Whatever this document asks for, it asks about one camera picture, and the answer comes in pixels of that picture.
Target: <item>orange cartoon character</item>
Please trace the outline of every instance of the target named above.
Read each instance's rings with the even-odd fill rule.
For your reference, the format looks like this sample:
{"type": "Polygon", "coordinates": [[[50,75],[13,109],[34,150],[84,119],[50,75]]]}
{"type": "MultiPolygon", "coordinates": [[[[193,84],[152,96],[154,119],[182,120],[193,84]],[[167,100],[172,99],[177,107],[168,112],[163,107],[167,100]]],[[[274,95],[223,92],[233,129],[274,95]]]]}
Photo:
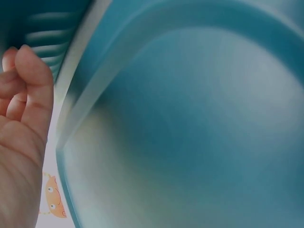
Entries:
{"type": "Polygon", "coordinates": [[[49,208],[49,212],[39,214],[50,214],[59,217],[59,218],[66,218],[66,212],[62,204],[61,196],[58,191],[58,185],[56,182],[55,176],[51,176],[48,173],[43,172],[44,176],[48,177],[48,181],[45,186],[45,192],[47,197],[47,204],[49,208]]]}

